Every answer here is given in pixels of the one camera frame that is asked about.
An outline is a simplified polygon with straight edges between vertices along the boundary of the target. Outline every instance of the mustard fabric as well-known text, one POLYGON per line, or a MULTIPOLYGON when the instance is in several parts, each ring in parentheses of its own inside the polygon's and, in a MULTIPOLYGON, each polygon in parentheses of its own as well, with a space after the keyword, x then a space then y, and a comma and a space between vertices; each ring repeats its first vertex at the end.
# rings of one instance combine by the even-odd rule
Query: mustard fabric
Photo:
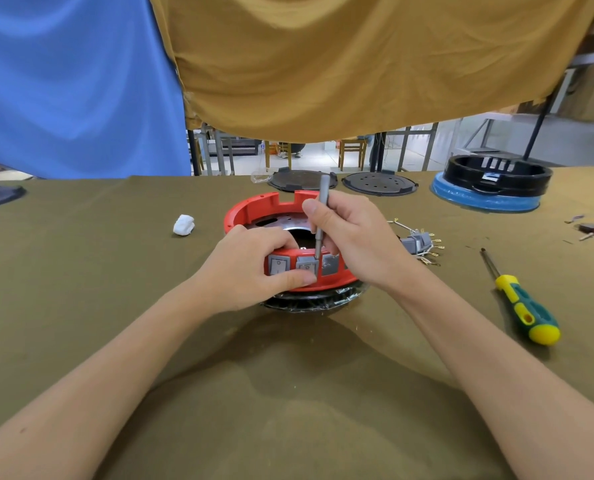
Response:
POLYGON ((308 143, 547 95, 594 0, 150 0, 203 120, 308 143))

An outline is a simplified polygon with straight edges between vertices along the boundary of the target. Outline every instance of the hand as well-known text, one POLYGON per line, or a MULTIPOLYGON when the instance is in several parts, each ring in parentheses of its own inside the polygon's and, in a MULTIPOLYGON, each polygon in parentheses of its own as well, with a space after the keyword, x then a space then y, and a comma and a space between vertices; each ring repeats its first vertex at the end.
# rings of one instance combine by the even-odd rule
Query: hand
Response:
POLYGON ((204 315, 240 310, 283 291, 311 285, 317 277, 304 269, 266 276, 266 257, 278 248, 298 249, 290 232, 235 226, 218 242, 189 280, 168 292, 186 310, 203 306, 204 315))
POLYGON ((405 250, 376 205, 366 197, 331 190, 328 207, 304 201, 311 228, 321 227, 324 246, 343 260, 361 281, 390 291, 416 260, 405 250))

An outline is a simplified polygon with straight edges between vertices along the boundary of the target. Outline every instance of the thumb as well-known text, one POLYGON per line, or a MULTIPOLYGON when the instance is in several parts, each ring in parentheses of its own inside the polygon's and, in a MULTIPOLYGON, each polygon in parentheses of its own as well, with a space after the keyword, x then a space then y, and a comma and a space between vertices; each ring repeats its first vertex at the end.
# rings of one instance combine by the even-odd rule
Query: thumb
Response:
POLYGON ((320 201, 309 198, 303 201, 301 207, 310 222, 317 227, 321 227, 333 239, 337 233, 347 230, 348 223, 339 217, 334 210, 320 201))
POLYGON ((274 295, 302 286, 308 286, 317 281, 317 276, 306 269, 291 269, 283 273, 268 276, 269 292, 274 295))

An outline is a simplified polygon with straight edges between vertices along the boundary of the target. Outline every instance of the gray pen-like tool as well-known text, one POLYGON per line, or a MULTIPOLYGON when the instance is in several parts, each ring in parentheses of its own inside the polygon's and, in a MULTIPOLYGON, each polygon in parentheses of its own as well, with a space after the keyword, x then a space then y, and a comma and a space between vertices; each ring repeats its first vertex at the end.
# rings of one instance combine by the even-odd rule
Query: gray pen-like tool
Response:
MULTIPOLYGON (((328 189, 330 188, 330 175, 324 173, 321 175, 321 180, 319 181, 319 201, 324 204, 328 205, 328 189)), ((324 231, 321 227, 317 227, 317 232, 315 233, 315 259, 319 259, 321 257, 321 241, 324 239, 324 231)))

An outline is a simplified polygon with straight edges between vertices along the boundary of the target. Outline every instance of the blue curtain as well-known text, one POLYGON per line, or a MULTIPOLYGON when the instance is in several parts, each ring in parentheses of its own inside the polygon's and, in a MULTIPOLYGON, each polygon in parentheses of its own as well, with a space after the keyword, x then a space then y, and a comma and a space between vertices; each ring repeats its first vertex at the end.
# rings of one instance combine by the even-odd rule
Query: blue curtain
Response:
POLYGON ((190 175, 148 0, 0 0, 0 164, 44 178, 190 175))

